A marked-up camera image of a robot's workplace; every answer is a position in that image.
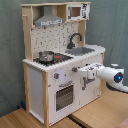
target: microwave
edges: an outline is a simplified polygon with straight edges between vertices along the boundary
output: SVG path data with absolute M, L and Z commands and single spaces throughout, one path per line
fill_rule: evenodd
M 89 18 L 90 4 L 67 5 L 67 21 Z

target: control knob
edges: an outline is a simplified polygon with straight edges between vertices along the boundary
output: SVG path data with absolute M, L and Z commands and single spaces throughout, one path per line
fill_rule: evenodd
M 72 71 L 73 71 L 73 72 L 77 72 L 77 67 L 73 67 L 73 68 L 72 68 Z
M 55 74 L 54 74 L 54 78 L 55 78 L 55 79 L 59 79 L 59 74 L 58 74 L 58 73 L 55 73 Z

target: backsplash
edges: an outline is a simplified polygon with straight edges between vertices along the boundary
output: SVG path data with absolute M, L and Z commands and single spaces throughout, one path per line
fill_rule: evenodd
M 35 27 L 31 31 L 33 58 L 37 58 L 40 51 L 44 50 L 66 50 L 70 43 L 70 37 L 78 33 L 79 22 L 51 25 L 46 27 Z M 73 38 L 73 43 L 78 46 L 78 36 Z

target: oven window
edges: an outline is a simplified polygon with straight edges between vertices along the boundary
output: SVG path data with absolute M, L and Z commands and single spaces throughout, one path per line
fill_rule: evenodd
M 56 92 L 56 111 L 73 103 L 73 85 Z
M 81 7 L 72 7 L 72 17 L 80 16 Z

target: faucet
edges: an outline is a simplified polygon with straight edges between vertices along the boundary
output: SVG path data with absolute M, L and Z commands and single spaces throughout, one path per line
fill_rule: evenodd
M 72 42 L 72 39 L 73 39 L 73 37 L 74 37 L 75 35 L 80 36 L 80 41 L 82 41 L 82 35 L 81 35 L 80 33 L 74 33 L 74 34 L 71 36 L 71 38 L 70 38 L 70 43 L 67 45 L 67 48 L 68 48 L 68 49 L 72 49 L 73 47 L 75 47 L 75 44 L 73 44 L 73 42 Z

